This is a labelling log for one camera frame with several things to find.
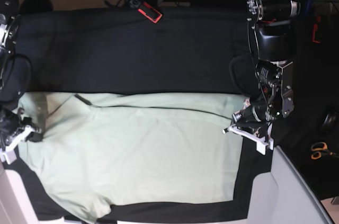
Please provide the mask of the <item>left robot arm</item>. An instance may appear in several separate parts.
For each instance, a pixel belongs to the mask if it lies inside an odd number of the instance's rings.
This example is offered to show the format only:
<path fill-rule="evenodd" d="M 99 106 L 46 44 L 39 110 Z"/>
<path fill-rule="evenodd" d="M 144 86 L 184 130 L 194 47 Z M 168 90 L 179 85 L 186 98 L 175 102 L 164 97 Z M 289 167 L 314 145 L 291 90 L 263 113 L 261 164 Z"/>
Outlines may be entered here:
<path fill-rule="evenodd" d="M 250 58 L 258 84 L 232 116 L 227 132 L 245 137 L 265 155 L 274 148 L 273 124 L 294 110 L 293 58 L 296 40 L 292 23 L 308 0 L 246 0 Z"/>

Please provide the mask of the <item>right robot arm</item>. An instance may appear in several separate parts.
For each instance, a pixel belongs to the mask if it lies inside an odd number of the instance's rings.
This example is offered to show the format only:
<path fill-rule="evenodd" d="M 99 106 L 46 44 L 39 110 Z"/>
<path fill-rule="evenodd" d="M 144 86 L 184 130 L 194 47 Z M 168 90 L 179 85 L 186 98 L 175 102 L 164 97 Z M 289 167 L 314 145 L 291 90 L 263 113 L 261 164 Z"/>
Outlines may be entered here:
<path fill-rule="evenodd" d="M 30 60 L 15 53 L 20 23 L 19 0 L 1 0 L 1 91 L 7 86 L 17 60 L 22 60 L 28 66 L 25 87 L 29 86 L 31 80 Z M 8 106 L 17 103 L 24 93 L 25 90 L 21 89 L 10 100 L 1 101 L 1 162 L 9 165 L 17 160 L 15 148 L 20 142 L 31 141 L 34 134 L 42 133 L 41 128 L 31 118 L 23 116 L 23 108 L 20 107 L 16 112 L 8 109 Z"/>

